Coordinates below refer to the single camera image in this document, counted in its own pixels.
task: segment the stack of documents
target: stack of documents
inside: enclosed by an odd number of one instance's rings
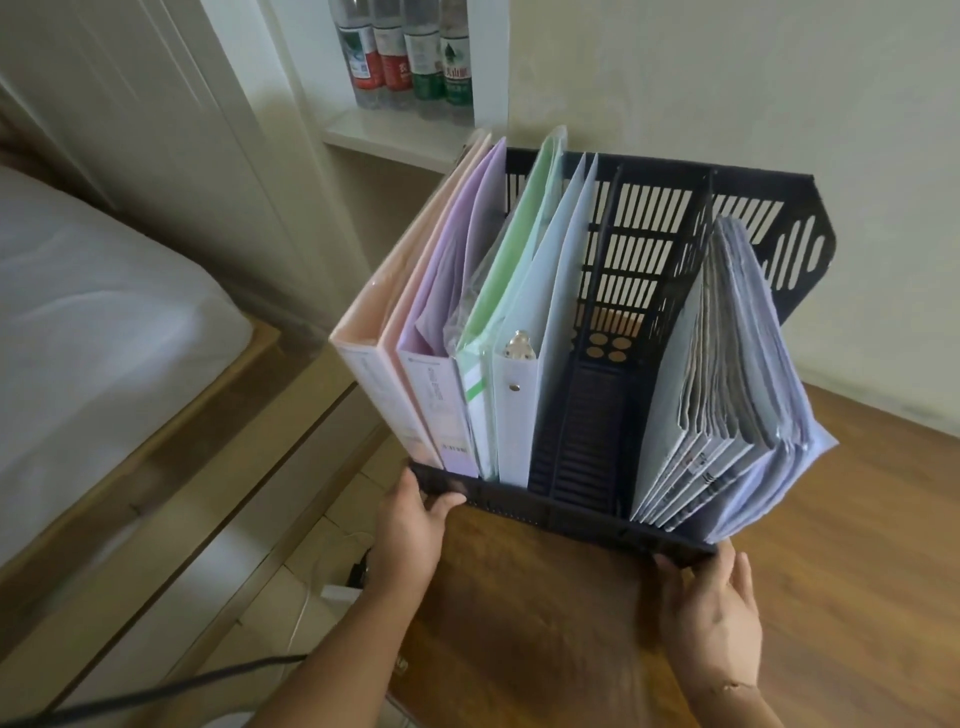
[[[508,215],[506,140],[478,131],[334,329],[415,460],[527,487],[570,355],[597,168],[596,155],[566,152],[558,127]],[[716,542],[766,514],[836,441],[813,419],[742,223],[704,230],[629,515]]]
[[[410,455],[526,486],[569,353],[596,156],[566,128],[506,215],[506,140],[477,133],[330,336]]]
[[[633,520],[721,541],[834,445],[813,419],[746,229],[719,218],[660,362]]]

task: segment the white cable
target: white cable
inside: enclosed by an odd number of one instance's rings
[[[366,531],[354,531],[353,533],[345,534],[344,537],[340,540],[340,543],[342,544],[344,541],[346,541],[347,539],[352,539],[354,536],[367,536],[371,541],[373,540],[373,536],[367,533]],[[293,649],[294,639],[297,636],[297,631],[300,629],[300,623],[303,621],[303,615],[306,614],[306,608],[310,604],[310,596],[313,594],[313,580],[314,580],[314,576],[316,575],[317,565],[319,564],[320,564],[320,558],[314,561],[313,564],[310,566],[310,575],[307,576],[307,580],[306,580],[306,593],[303,595],[303,603],[300,606],[300,613],[297,615],[297,621],[294,622],[294,628],[293,628],[293,631],[290,633],[290,639],[287,641],[287,647],[285,650],[283,650],[284,657],[289,655],[290,650]],[[290,666],[284,666],[284,668],[280,671],[280,679],[279,679],[280,683],[286,680],[287,670],[289,668]]]

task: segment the black cable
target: black cable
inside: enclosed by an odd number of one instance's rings
[[[303,662],[305,659],[306,655],[264,657],[249,663],[221,667],[220,669],[205,672],[202,675],[194,675],[193,677],[188,677],[186,680],[160,685],[145,691],[128,692],[126,695],[117,695],[116,697],[109,697],[104,700],[94,700],[89,703],[82,703],[81,705],[71,705],[67,708],[59,708],[49,713],[43,712],[37,713],[35,716],[15,718],[14,720],[0,723],[0,728],[51,728],[52,726],[76,723],[80,720],[89,720],[90,718],[102,716],[106,713],[125,711],[129,708],[136,708],[146,703],[152,703],[155,700],[173,697],[182,692],[202,688],[204,685],[226,680],[229,677],[236,677],[246,672],[253,672],[262,667],[292,665],[293,663]]]

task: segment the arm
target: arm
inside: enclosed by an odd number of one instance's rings
[[[763,630],[747,554],[730,541],[684,576],[669,559],[660,570],[660,637],[690,710],[703,728],[783,728],[756,686]]]
[[[306,661],[261,708],[251,728],[372,728],[400,643],[440,561],[446,514],[427,511],[416,477],[403,472],[380,503],[367,587]]]

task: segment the green bottle label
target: green bottle label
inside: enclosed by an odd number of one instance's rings
[[[446,100],[456,107],[473,105],[473,81],[470,77],[470,40],[445,37],[441,40],[444,57]]]
[[[414,96],[421,101],[444,98],[444,63],[440,58],[440,34],[404,36],[410,72],[414,78]]]

